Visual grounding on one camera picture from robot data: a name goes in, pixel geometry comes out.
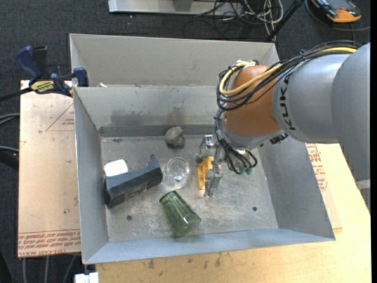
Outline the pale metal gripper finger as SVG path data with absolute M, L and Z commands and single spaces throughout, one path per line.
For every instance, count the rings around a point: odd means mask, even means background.
M 222 174 L 217 169 L 210 169 L 205 175 L 205 197 L 211 198 L 213 190 L 218 187 L 219 182 L 222 179 Z
M 213 135 L 206 134 L 199 145 L 199 152 L 196 154 L 196 162 L 201 163 L 205 158 L 214 156 Z

